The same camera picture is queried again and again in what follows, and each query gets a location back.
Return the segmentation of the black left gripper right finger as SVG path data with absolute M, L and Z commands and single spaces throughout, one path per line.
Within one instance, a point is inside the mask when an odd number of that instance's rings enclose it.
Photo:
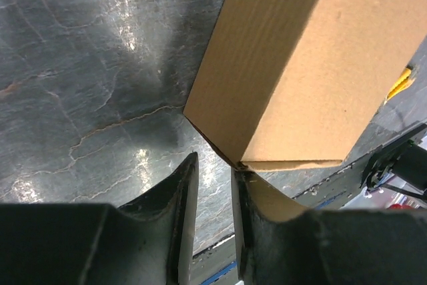
M 254 172 L 231 181 L 245 284 L 426 283 L 425 210 L 315 210 Z

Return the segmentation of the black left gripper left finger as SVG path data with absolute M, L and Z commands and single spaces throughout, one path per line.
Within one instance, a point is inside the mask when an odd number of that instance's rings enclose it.
M 134 200 L 3 204 L 2 284 L 188 284 L 198 156 Z

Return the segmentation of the brown cardboard express box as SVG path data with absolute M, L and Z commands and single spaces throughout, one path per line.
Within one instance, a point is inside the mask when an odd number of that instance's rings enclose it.
M 224 0 L 184 116 L 231 167 L 341 165 L 426 38 L 426 0 Z

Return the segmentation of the yellow utility knife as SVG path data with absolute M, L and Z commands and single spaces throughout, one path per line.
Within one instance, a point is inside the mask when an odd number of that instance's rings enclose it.
M 412 69 L 409 67 L 406 67 L 401 75 L 399 76 L 398 80 L 394 83 L 394 85 L 389 90 L 386 101 L 389 101 L 402 91 L 408 89 L 412 84 L 414 80 L 412 79 Z

